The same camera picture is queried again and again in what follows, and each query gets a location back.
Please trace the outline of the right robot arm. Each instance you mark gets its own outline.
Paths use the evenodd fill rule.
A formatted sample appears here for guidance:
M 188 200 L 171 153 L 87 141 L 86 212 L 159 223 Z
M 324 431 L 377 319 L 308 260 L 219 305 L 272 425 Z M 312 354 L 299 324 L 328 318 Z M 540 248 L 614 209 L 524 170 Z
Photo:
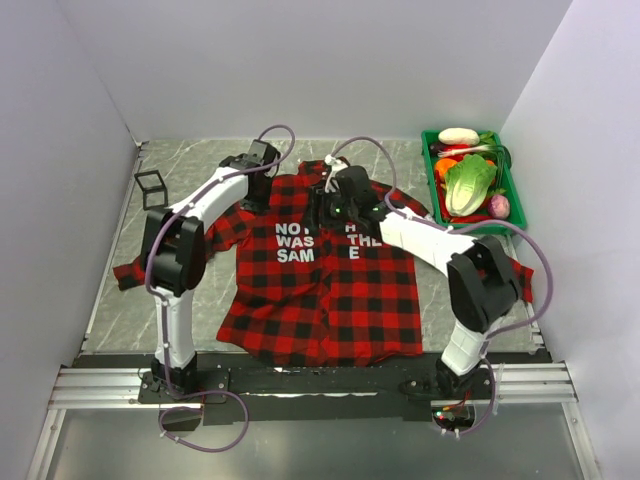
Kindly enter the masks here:
M 445 275 L 456 322 L 436 361 L 436 382 L 444 396 L 461 397 L 472 385 L 493 324 L 524 298 L 519 274 L 500 241 L 440 229 L 410 208 L 380 197 L 363 167 L 334 157 L 325 161 L 323 180 L 311 189 L 309 202 L 311 230 L 354 225 Z

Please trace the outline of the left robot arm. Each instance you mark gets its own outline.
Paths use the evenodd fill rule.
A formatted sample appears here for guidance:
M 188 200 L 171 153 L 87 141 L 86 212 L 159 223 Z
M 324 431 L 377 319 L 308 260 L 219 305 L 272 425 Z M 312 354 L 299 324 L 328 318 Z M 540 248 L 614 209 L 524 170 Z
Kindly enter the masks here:
M 221 161 L 212 176 L 183 200 L 153 208 L 147 215 L 139 260 L 157 317 L 151 374 L 174 401 L 191 399 L 198 388 L 192 309 L 207 265 L 205 234 L 242 201 L 265 208 L 271 192 L 268 172 L 285 157 L 272 144 L 255 139 L 246 153 Z

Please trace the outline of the red black plaid shirt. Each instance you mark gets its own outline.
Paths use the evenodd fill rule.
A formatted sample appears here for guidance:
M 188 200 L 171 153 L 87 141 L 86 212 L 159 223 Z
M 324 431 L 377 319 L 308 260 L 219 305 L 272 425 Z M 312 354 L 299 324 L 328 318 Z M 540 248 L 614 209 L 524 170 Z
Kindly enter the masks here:
M 323 163 L 273 182 L 270 209 L 234 204 L 205 235 L 205 252 L 236 250 L 236 295 L 217 333 L 275 365 L 366 366 L 423 351 L 414 259 L 359 227 L 302 224 Z

